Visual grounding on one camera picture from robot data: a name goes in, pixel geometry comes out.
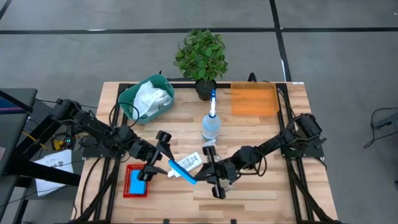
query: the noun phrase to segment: green leaves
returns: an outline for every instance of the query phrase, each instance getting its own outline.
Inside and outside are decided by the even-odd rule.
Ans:
[[[224,61],[225,45],[221,35],[213,35],[209,30],[192,30],[183,40],[181,48],[177,44],[173,65],[180,69],[184,77],[194,80],[213,80],[227,71],[228,63]]]

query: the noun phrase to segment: paper sheet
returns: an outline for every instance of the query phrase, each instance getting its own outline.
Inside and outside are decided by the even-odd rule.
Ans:
[[[72,161],[72,151],[67,149],[61,152],[56,152],[47,155],[42,159],[35,161],[35,163],[73,173],[73,167],[72,164],[70,164],[71,161]],[[38,191],[37,196],[39,197],[47,195],[63,186],[65,186],[65,184],[59,184],[46,180],[36,179],[36,187]]]

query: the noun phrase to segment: white plastic bag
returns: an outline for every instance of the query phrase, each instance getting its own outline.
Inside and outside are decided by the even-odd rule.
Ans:
[[[139,87],[134,106],[139,111],[140,118],[144,115],[150,116],[171,103],[171,96],[160,88],[155,88],[151,81],[142,84]],[[137,119],[137,111],[132,111],[132,118]]]

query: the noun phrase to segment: plastic bottle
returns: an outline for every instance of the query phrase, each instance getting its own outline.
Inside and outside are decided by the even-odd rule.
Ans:
[[[218,137],[221,128],[221,120],[216,114],[216,90],[211,91],[210,112],[202,121],[201,133],[207,140]]]
[[[189,156],[183,158],[182,160],[177,162],[180,166],[182,166],[186,171],[191,171],[194,168],[198,167],[202,164],[202,160],[199,156],[198,152],[194,152]],[[173,169],[167,173],[167,177],[171,178],[175,175],[176,178],[179,178],[181,175],[178,172],[175,172]]]

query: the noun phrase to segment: potted plant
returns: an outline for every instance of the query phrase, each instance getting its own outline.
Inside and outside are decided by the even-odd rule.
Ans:
[[[211,90],[216,88],[215,78],[223,78],[227,71],[221,35],[213,35],[209,30],[192,30],[183,43],[182,49],[178,43],[173,64],[184,77],[196,80],[195,89],[201,100],[210,100]]]

